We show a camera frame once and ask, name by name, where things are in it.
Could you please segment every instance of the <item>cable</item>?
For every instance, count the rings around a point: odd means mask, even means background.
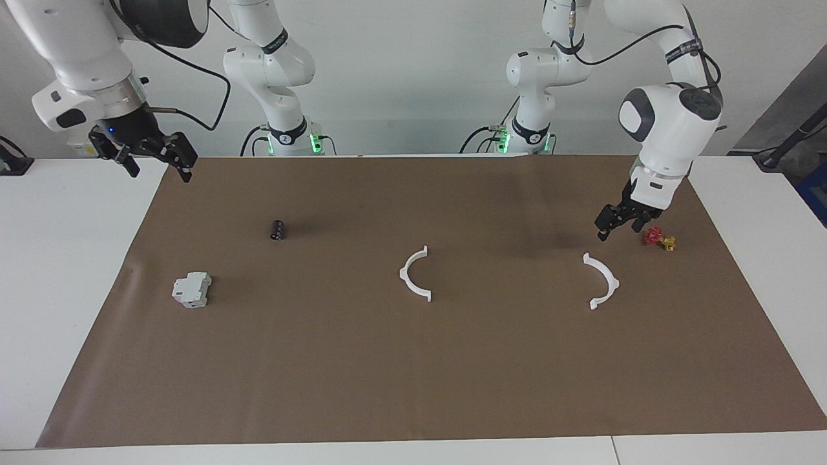
[[[466,147],[468,146],[469,142],[471,142],[471,139],[473,139],[473,138],[474,138],[477,134],[479,134],[479,133],[481,133],[481,132],[485,132],[485,131],[491,131],[491,129],[490,129],[489,127],[487,127],[487,126],[483,126],[483,127],[479,128],[479,129],[477,129],[476,131],[472,132],[472,133],[471,133],[471,135],[470,135],[470,136],[468,136],[468,138],[466,139],[466,141],[462,144],[462,148],[460,148],[459,153],[463,153],[463,152],[465,152],[465,149],[466,149]]]
[[[658,32],[663,32],[663,31],[666,31],[666,30],[668,30],[668,29],[686,29],[686,28],[685,28],[684,26],[681,26],[680,24],[671,24],[671,25],[669,25],[669,26],[662,26],[662,27],[659,27],[658,29],[655,29],[654,31],[647,32],[646,34],[644,34],[644,35],[642,35],[642,36],[638,37],[636,40],[632,41],[630,44],[628,44],[628,45],[627,45],[627,46],[625,46],[624,48],[622,48],[622,49],[620,49],[620,50],[616,51],[616,52],[615,52],[615,53],[613,53],[612,55],[609,55],[609,56],[605,57],[603,60],[597,60],[597,61],[585,61],[585,60],[583,60],[583,59],[582,59],[582,58],[581,58],[581,57],[577,54],[577,52],[575,52],[575,53],[574,53],[574,57],[575,57],[575,58],[577,58],[577,61],[580,61],[583,65],[586,65],[586,66],[597,66],[597,65],[602,65],[602,64],[604,64],[606,61],[609,61],[609,60],[612,60],[613,58],[616,58],[618,55],[620,55],[620,54],[624,53],[625,51],[627,51],[627,50],[631,49],[632,47],[636,46],[636,45],[637,45],[637,44],[639,44],[640,42],[645,41],[645,40],[646,40],[646,39],[648,39],[649,37],[654,36],[654,35],[655,35],[655,34],[657,34]],[[573,36],[569,36],[569,41],[571,42],[571,48],[572,48],[572,49],[574,49],[574,48],[575,48],[575,45],[574,45],[574,37],[573,37]],[[562,45],[560,42],[554,41],[554,43],[552,43],[552,45],[554,45],[554,44],[558,44],[561,48],[565,48],[565,47],[563,47],[563,45]]]
[[[238,34],[238,31],[236,31],[236,28],[235,28],[235,27],[233,27],[233,26],[230,26],[230,23],[229,23],[229,22],[227,22],[227,20],[226,20],[226,19],[224,19],[224,17],[223,17],[223,16],[221,16],[221,15],[220,15],[217,11],[215,11],[215,8],[213,8],[213,5],[210,5],[209,7],[207,7],[207,9],[208,9],[208,10],[209,10],[209,11],[210,11],[213,15],[215,15],[215,17],[217,17],[217,18],[218,18],[218,20],[219,20],[220,22],[224,23],[224,26],[226,26],[226,27],[227,27],[227,29],[229,29],[230,31],[233,31],[233,32],[235,32],[236,34]]]
[[[519,102],[519,97],[514,99],[514,103],[511,103],[511,108],[509,108],[509,111],[503,117],[503,121],[500,122],[500,126],[503,126],[505,124],[505,120],[509,119],[509,116],[511,115],[511,112],[514,111],[514,108],[517,106],[518,102]]]
[[[722,80],[722,78],[724,77],[724,74],[723,74],[723,73],[721,73],[721,67],[720,67],[720,66],[718,66],[718,63],[716,63],[716,62],[715,62],[715,60],[712,60],[712,57],[711,57],[711,56],[709,56],[709,55],[708,55],[705,51],[701,50],[701,51],[700,51],[700,56],[701,56],[704,60],[709,61],[709,62],[712,64],[712,67],[713,67],[713,68],[715,68],[715,74],[716,74],[716,77],[715,77],[715,80],[712,82],[712,84],[710,84],[710,85],[705,85],[704,87],[699,87],[698,89],[700,89],[700,90],[711,90],[711,89],[714,89],[714,88],[718,87],[718,84],[720,84],[720,83],[721,83],[721,80]]]
[[[229,101],[229,99],[230,99],[230,90],[231,90],[231,87],[232,87],[230,85],[230,80],[227,79],[226,77],[220,75],[219,73],[216,73],[215,71],[208,70],[206,68],[203,68],[201,66],[196,65],[195,63],[190,63],[189,61],[175,55],[174,53],[161,48],[161,46],[156,44],[155,41],[153,41],[152,39],[147,37],[146,34],[143,33],[143,31],[141,30],[141,26],[133,25],[129,21],[127,21],[126,17],[123,16],[123,12],[121,11],[121,9],[115,4],[115,0],[109,0],[109,5],[112,6],[112,10],[115,12],[117,17],[120,18],[120,20],[123,22],[123,24],[125,24],[129,28],[129,30],[132,31],[132,34],[134,34],[135,37],[137,37],[139,40],[149,44],[149,46],[151,46],[152,48],[158,50],[160,53],[162,53],[164,55],[169,56],[171,59],[173,59],[175,61],[178,61],[181,64],[187,65],[187,66],[189,66],[190,68],[192,68],[194,70],[201,71],[202,73],[209,74],[211,76],[214,76],[214,77],[224,81],[224,84],[227,86],[227,92],[224,94],[224,101],[221,104],[221,109],[218,110],[218,115],[216,116],[215,122],[213,123],[212,126],[208,126],[205,122],[201,121],[200,119],[196,118],[195,116],[193,116],[193,115],[191,115],[191,114],[189,114],[189,113],[187,113],[183,110],[179,110],[177,108],[175,109],[175,114],[179,114],[181,116],[187,117],[187,118],[195,121],[196,123],[198,123],[201,127],[206,129],[207,131],[210,131],[210,132],[215,131],[215,129],[218,127],[218,124],[221,122],[221,118],[224,116],[224,110],[227,109],[227,101]]]
[[[500,138],[499,138],[499,137],[489,137],[488,139],[485,139],[484,141],[480,142],[480,146],[478,146],[478,147],[476,148],[476,153],[483,153],[483,152],[480,152],[480,151],[482,150],[482,146],[483,146],[486,142],[488,142],[488,147],[491,147],[491,143],[492,143],[492,142],[499,142],[499,141],[500,141]]]
[[[250,139],[253,137],[253,134],[255,134],[257,131],[265,131],[265,129],[262,128],[262,126],[256,126],[253,127],[250,130],[250,132],[247,133],[247,137],[244,138],[244,143],[241,144],[241,152],[238,153],[238,156],[244,156],[244,151],[247,150],[247,144],[250,143]]]
[[[256,142],[260,142],[260,141],[265,141],[268,144],[270,143],[270,139],[267,138],[267,137],[258,137],[257,139],[255,139],[253,141],[253,147],[252,147],[253,156],[256,156]]]
[[[16,143],[14,143],[14,142],[12,142],[12,141],[9,141],[6,137],[0,136],[0,141],[4,141],[4,142],[6,142],[6,144],[7,144],[8,146],[10,146],[10,147],[11,147],[11,148],[13,148],[14,150],[16,150],[16,151],[20,152],[20,155],[26,156],[26,153],[25,153],[25,152],[24,152],[24,151],[23,151],[23,150],[22,150],[19,146],[17,146],[17,144],[16,144]]]
[[[329,140],[330,144],[333,146],[333,155],[334,156],[339,156],[339,152],[336,151],[336,141],[334,141],[332,137],[330,137],[330,136],[319,136],[318,138],[321,139],[321,140],[324,140],[324,139]]]
[[[549,137],[554,137],[554,145],[552,146],[552,153],[554,155],[554,151],[557,149],[557,134],[552,134]]]

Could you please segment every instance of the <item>small black cylinder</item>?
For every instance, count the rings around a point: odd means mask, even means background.
[[[280,219],[273,222],[273,228],[270,230],[270,239],[274,241],[284,240],[284,222]]]

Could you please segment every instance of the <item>white robotic arm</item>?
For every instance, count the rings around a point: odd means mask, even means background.
[[[508,126],[507,151],[541,151],[554,109],[548,88],[582,82],[600,63],[591,63],[584,48],[582,25],[590,5],[591,0],[548,0],[543,29],[552,47],[511,57],[507,73],[520,91],[520,106]],[[633,89],[620,108],[621,125],[642,150],[621,202],[606,205],[595,221],[601,240],[631,220],[639,232],[669,207],[692,161],[715,133],[723,102],[695,25],[678,0],[604,0],[604,6],[615,26],[661,47],[674,82]],[[581,40],[575,43],[575,37]]]
[[[642,147],[620,203],[606,205],[595,220],[601,240],[628,221],[639,233],[669,208],[692,162],[717,131],[723,109],[695,24],[681,3],[605,0],[605,10],[617,27],[640,36],[664,26],[683,27],[650,37],[666,57],[672,82],[633,89],[620,107],[621,126]]]
[[[543,11],[543,30],[552,39],[550,48],[531,49],[511,55],[506,70],[509,82],[519,91],[517,114],[508,122],[508,144],[504,151],[538,153],[545,147],[555,108],[551,87],[579,84],[587,80],[591,67],[576,59],[569,42],[570,22],[575,34],[582,35],[591,0],[576,5],[580,21],[572,22],[571,3],[549,0]],[[578,55],[591,59],[588,50],[580,48]]]
[[[255,45],[227,50],[227,76],[263,107],[276,155],[321,154],[319,127],[304,116],[296,94],[287,89],[313,80],[313,57],[289,36],[272,0],[228,1],[238,33]]]
[[[198,155],[182,132],[165,135],[146,102],[141,82],[120,47],[128,30],[111,4],[100,0],[7,0],[29,41],[52,67],[57,80],[32,98],[53,131],[92,127],[98,154],[137,176],[132,155],[154,156],[188,181]],[[205,0],[121,0],[127,17],[142,18],[144,34],[157,43],[191,46],[207,29]],[[173,18],[164,27],[161,17]]]

